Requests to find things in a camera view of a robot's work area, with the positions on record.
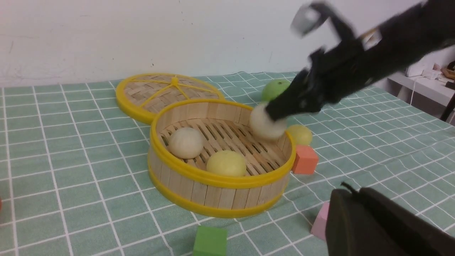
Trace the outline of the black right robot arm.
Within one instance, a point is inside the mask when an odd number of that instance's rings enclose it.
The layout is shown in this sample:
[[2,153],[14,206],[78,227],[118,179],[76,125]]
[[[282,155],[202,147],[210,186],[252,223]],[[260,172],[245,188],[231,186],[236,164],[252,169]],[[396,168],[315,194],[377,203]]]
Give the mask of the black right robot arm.
[[265,106],[271,121],[320,112],[375,82],[454,45],[454,1],[424,0],[356,36],[351,26],[322,1],[302,5],[291,23],[300,36],[331,21],[340,43],[310,55],[290,86]]

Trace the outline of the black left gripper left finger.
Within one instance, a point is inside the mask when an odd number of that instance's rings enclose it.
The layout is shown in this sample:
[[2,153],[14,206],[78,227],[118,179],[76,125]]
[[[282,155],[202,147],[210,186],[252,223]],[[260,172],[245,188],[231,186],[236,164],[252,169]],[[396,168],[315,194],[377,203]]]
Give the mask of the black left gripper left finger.
[[331,192],[325,237],[330,256],[407,256],[347,183]]

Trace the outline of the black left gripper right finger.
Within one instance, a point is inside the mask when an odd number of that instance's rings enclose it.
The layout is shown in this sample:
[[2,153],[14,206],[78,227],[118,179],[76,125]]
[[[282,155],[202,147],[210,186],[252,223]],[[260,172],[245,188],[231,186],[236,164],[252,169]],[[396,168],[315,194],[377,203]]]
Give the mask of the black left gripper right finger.
[[373,188],[357,192],[360,203],[410,256],[453,256],[454,237],[415,216]]

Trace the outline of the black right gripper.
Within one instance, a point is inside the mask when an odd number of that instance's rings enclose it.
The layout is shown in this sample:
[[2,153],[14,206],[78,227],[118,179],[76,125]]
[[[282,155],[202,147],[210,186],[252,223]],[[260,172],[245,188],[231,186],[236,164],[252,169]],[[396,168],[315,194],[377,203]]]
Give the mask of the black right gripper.
[[323,50],[311,55],[311,69],[298,73],[288,89],[266,105],[265,112],[271,120],[320,112],[327,104],[336,104],[380,80],[376,66],[381,57],[379,47],[341,49],[339,56]]

